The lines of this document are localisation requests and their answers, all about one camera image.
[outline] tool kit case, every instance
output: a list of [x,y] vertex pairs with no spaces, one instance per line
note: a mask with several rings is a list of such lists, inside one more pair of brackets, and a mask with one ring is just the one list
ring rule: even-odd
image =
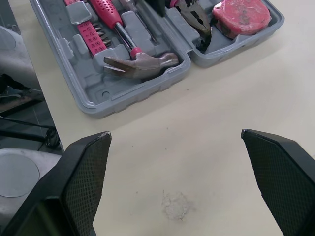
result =
[[[89,1],[75,1],[77,0],[30,0],[77,106],[94,118],[103,118],[122,111],[133,103],[169,88],[185,77],[191,61],[201,67],[210,67],[243,51],[243,47],[256,46],[284,23],[281,12],[268,0],[261,0],[271,16],[265,29],[252,36],[238,35],[230,39],[213,26],[211,43],[201,52],[196,47],[199,33],[185,21],[177,8],[167,8],[165,17],[161,17],[145,1],[139,0],[135,14],[133,11],[126,11],[119,0],[112,0],[113,6],[109,4],[108,11],[112,7],[117,9],[125,30],[137,47],[153,57],[160,57],[164,53],[175,53],[178,57],[178,65],[162,71],[153,79],[130,79],[107,73],[104,70],[104,57],[132,60],[132,52],[128,51],[123,40],[103,22]],[[101,5],[102,0],[94,1]],[[221,0],[199,0],[209,21],[214,6],[220,2]],[[83,24],[86,20],[96,27],[101,25],[99,36],[106,34],[101,36],[102,44],[96,49],[92,49],[92,43],[86,44],[80,35],[82,32],[79,23]],[[89,26],[87,23],[86,25],[83,26],[85,30]]]

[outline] tool case compartment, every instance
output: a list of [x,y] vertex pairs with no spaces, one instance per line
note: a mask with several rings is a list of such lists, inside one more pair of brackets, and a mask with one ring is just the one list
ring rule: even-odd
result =
[[[177,9],[166,9],[166,16],[160,17],[143,1],[137,4],[138,12],[155,38],[150,39],[139,18],[131,11],[124,11],[118,0],[112,0],[122,16],[125,29],[138,47],[150,56],[158,57],[173,52],[179,58],[179,65],[165,70],[154,79],[143,81],[113,76],[103,71],[104,57],[114,56],[130,59],[128,50],[117,35],[95,15],[89,4],[77,4],[76,9],[66,7],[63,0],[30,0],[36,16],[46,34],[56,60],[70,88],[79,109],[94,117],[102,118],[124,110],[127,106],[148,98],[182,80],[190,68],[190,61],[202,67],[209,67],[244,46],[255,46],[272,35],[284,22],[283,15],[267,0],[264,4],[270,10],[272,20],[269,26],[253,36],[237,36],[234,40],[223,36],[213,27],[209,48],[201,53],[194,43],[199,34],[183,19]],[[200,0],[200,4],[211,18],[211,10],[219,0]],[[92,23],[101,22],[111,40],[108,49],[96,53],[88,51],[71,21],[80,21],[91,14]]]

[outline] textured black pad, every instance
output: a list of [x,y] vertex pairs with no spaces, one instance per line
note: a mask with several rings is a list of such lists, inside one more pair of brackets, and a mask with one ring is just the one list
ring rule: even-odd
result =
[[315,161],[294,141],[243,130],[261,195],[285,236],[315,233]]
[[38,181],[1,236],[92,236],[110,143],[109,132],[72,143]]
[[102,196],[106,142],[100,138],[86,149],[64,192],[66,206],[81,236],[89,235]]

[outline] floor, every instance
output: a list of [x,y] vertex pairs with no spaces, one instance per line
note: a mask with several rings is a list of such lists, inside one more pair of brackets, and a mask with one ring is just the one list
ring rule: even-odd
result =
[[[26,108],[22,111],[16,112],[8,118],[14,118],[40,125],[52,125],[54,126],[53,119],[50,115],[46,102],[41,102]],[[33,126],[26,126],[21,124],[12,123],[9,121],[0,120],[0,127],[6,130],[20,131],[23,133],[30,133],[45,136],[47,129]],[[24,148],[29,150],[38,150],[42,143],[35,141],[28,141],[14,138],[0,137],[0,149],[1,148]],[[54,154],[61,154],[61,150],[51,150],[43,145],[40,151],[50,152]]]

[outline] beige table surface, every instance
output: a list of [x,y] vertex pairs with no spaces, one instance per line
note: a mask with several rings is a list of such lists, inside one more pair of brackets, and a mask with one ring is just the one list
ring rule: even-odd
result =
[[63,146],[112,132],[98,236],[282,235],[240,134],[276,133],[315,154],[314,0],[273,0],[286,22],[269,40],[209,69],[193,65],[183,81],[104,119],[76,107],[29,1],[10,4]]

